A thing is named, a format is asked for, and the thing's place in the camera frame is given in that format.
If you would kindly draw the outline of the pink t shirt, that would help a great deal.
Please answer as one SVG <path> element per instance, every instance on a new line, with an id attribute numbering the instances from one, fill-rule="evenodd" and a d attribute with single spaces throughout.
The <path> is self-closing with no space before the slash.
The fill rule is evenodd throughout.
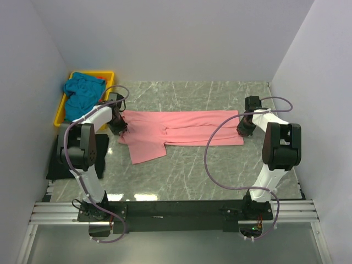
<path id="1" fill-rule="evenodd" d="M 132 164 L 167 154 L 166 146 L 206 146 L 211 134 L 238 111 L 125 111 L 127 130 L 118 142 L 128 146 Z"/>

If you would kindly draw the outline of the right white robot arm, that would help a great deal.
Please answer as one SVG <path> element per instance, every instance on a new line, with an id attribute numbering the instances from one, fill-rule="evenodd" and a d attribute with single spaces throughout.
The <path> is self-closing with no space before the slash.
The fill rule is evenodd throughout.
<path id="1" fill-rule="evenodd" d="M 263 167 L 241 206 L 242 215 L 247 219 L 271 212 L 270 192 L 288 171 L 301 162 L 301 126 L 278 118 L 268 108 L 262 107 L 262 100 L 258 96 L 249 96 L 245 98 L 245 115 L 237 126 L 237 132 L 247 137 L 256 128 L 265 132 Z"/>

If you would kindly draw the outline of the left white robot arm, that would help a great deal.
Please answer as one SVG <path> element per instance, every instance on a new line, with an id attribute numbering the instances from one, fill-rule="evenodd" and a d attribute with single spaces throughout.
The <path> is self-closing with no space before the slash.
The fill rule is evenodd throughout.
<path id="1" fill-rule="evenodd" d="M 104 221 L 112 211 L 95 170 L 96 132 L 105 124 L 114 135 L 126 131 L 128 125 L 121 115 L 124 110 L 125 97 L 111 92 L 108 100 L 93 106 L 82 117 L 62 123 L 59 128 L 57 160 L 69 168 L 82 189 L 83 200 L 79 210 L 97 221 Z"/>

